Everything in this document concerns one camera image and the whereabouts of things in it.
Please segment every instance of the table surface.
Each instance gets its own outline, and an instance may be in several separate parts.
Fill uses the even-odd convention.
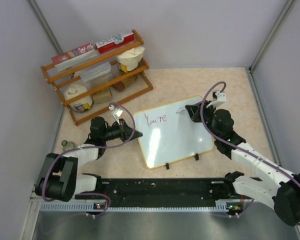
[[[230,111],[234,119],[234,130],[259,153],[273,160],[245,68],[162,68],[148,69],[145,74],[154,89],[124,104],[132,114],[191,96],[204,96],[213,84],[225,81],[227,102],[222,105],[222,108]],[[125,91],[127,94],[132,93],[134,85]],[[109,111],[101,116],[109,124],[114,122]],[[132,127],[129,115],[124,113],[122,117]],[[87,139],[89,132],[90,121],[75,126],[70,114],[65,111],[55,152],[62,152],[62,140],[81,145]],[[121,141],[116,139],[108,142],[107,145],[119,143]],[[191,157],[172,163],[169,170],[164,166],[148,169],[139,141],[135,139],[121,147],[107,149],[100,159],[80,167],[78,174],[98,174],[103,178],[211,178],[224,177],[225,174],[234,171],[253,176],[249,169],[231,161],[216,148],[201,154],[198,161]]]

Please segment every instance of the gray wall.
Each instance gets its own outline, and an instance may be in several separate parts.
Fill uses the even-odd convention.
[[[25,0],[0,0],[0,240],[17,239],[61,105],[40,65],[55,52]]]
[[[255,79],[283,163],[300,172],[300,0],[278,30]]]
[[[152,68],[249,67],[286,0],[37,0],[64,51],[136,29]]]

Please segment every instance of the whiteboard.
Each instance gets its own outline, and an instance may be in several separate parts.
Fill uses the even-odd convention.
[[[147,168],[153,169],[212,150],[211,135],[191,121],[185,105],[202,101],[193,96],[134,114],[136,129],[143,133],[139,144]]]

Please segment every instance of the green object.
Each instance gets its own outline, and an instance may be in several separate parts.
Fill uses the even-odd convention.
[[[67,141],[67,140],[63,140],[61,142],[61,145],[63,146],[62,147],[62,150],[65,152],[65,151],[68,151],[68,150],[71,150],[71,149],[75,149],[76,147],[78,147],[77,144],[75,144],[73,141]]]

